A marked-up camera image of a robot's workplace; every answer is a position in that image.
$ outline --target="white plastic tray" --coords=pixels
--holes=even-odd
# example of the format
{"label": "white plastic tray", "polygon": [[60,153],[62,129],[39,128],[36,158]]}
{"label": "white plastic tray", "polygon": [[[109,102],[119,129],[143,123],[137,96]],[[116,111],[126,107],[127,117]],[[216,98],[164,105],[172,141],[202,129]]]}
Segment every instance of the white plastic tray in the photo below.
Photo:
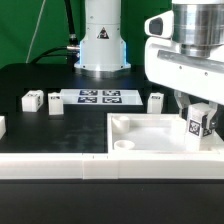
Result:
{"label": "white plastic tray", "polygon": [[[127,133],[114,133],[113,117],[130,119]],[[185,136],[186,121],[178,115],[155,114],[108,114],[108,153],[152,154],[152,153],[220,153],[224,149],[222,139],[214,133],[201,141]],[[131,150],[115,149],[114,143],[129,140],[135,144]]]}

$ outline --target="small cube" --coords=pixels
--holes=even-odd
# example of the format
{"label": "small cube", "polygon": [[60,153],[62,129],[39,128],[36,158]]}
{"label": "small cube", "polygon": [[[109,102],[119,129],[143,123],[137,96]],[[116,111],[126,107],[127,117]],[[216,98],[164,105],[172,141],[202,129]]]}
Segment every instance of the small cube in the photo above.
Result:
{"label": "small cube", "polygon": [[151,93],[148,99],[148,114],[161,114],[163,109],[164,94]]}
{"label": "small cube", "polygon": [[43,104],[44,93],[41,90],[29,91],[22,97],[22,109],[24,112],[37,112]]}
{"label": "small cube", "polygon": [[5,117],[0,116],[0,139],[3,137],[5,132],[6,132]]}
{"label": "small cube", "polygon": [[202,127],[211,108],[208,104],[197,103],[189,106],[187,119],[187,133],[197,138],[205,138],[213,133],[212,130]]}
{"label": "small cube", "polygon": [[63,115],[64,107],[60,93],[48,94],[49,115]]}

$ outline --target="black table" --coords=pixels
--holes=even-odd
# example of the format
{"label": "black table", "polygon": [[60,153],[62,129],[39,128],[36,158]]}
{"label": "black table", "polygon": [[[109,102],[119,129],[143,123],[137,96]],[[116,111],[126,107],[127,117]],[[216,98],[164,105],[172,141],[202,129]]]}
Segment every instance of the black table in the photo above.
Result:
{"label": "black table", "polygon": [[[94,81],[75,75],[66,65],[4,67],[0,70],[0,114],[7,118],[8,131],[0,142],[0,156],[5,152],[106,152],[105,108],[75,108],[63,118],[53,120],[48,117],[46,105],[38,113],[22,113],[20,100],[30,89],[42,89],[45,97],[61,88],[138,89],[144,103],[151,91],[160,91],[166,94],[165,112],[178,112],[171,90],[146,81],[142,67],[137,66],[132,72],[131,77]],[[71,138],[66,138],[69,131]],[[75,139],[80,136],[82,143],[76,145]],[[99,145],[93,144],[95,138],[100,140]],[[223,183],[222,180],[0,180],[0,222],[222,224]]]}

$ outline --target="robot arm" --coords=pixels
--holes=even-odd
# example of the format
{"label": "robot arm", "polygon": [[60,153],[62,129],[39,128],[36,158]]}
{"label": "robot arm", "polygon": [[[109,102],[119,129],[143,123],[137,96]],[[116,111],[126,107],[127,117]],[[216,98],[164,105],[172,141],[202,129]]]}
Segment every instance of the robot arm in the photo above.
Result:
{"label": "robot arm", "polygon": [[148,79],[174,89],[180,110],[190,105],[188,94],[208,100],[197,108],[206,114],[204,129],[216,127],[224,105],[223,11],[224,0],[173,0],[171,11],[145,22],[152,36],[145,47]]}
{"label": "robot arm", "polygon": [[121,0],[85,0],[86,34],[76,71],[91,77],[116,77],[131,65],[120,36]]}

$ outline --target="green wall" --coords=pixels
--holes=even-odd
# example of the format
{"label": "green wall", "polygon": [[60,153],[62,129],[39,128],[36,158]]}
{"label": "green wall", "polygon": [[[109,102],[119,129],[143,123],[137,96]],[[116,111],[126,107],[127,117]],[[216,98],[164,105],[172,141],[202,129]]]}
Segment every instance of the green wall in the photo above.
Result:
{"label": "green wall", "polygon": [[[0,68],[25,63],[42,0],[0,0]],[[84,0],[71,0],[76,33],[85,34]],[[127,42],[128,61],[144,63],[144,21],[171,8],[169,0],[122,0],[121,35]],[[47,0],[31,58],[68,44],[64,0]],[[66,63],[65,58],[43,59],[42,63]]]}

